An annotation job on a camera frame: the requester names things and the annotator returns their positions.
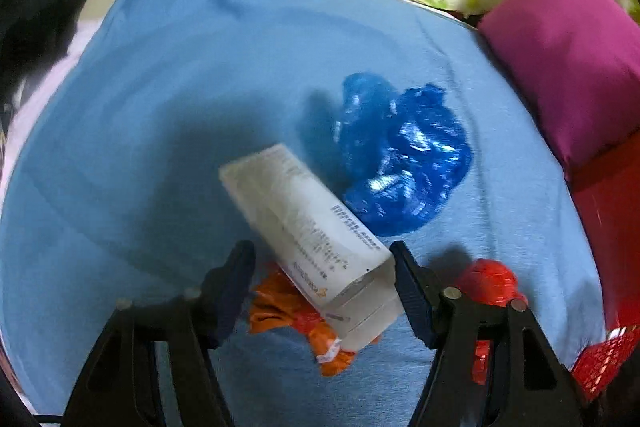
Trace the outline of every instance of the white cardboard box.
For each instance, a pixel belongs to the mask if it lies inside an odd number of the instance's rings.
[[[220,179],[343,349],[362,349],[402,313],[389,250],[284,145],[223,166]]]

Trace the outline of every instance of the bed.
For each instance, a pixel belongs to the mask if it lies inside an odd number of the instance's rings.
[[[0,185],[0,331],[35,410],[63,412],[118,298],[180,293],[240,237],[268,259],[217,181],[221,165],[281,141],[343,190],[332,129],[356,71],[444,87],[474,150],[443,212],[402,237],[418,260],[445,282],[472,259],[508,264],[566,365],[604,339],[600,277],[562,169],[473,28],[405,0],[110,4],[86,4],[95,35]],[[400,426],[431,356],[401,317],[323,380],[296,333],[249,336],[241,321],[214,365],[238,425]],[[158,359],[174,425],[162,349]]]

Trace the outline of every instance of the pink cushion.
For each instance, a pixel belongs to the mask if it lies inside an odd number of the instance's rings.
[[[478,29],[567,175],[640,128],[640,26],[614,0],[505,0]]]

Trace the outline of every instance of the red mesh bag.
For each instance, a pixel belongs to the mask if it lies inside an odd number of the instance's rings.
[[[595,399],[616,377],[620,366],[631,356],[640,341],[640,328],[589,346],[574,364],[571,374],[589,401]]]

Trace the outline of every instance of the crumpled blue plastic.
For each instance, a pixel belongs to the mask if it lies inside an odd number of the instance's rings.
[[[381,76],[351,74],[336,124],[353,184],[344,203],[376,235],[413,232],[433,219],[466,176],[473,153],[444,89],[398,92]]]

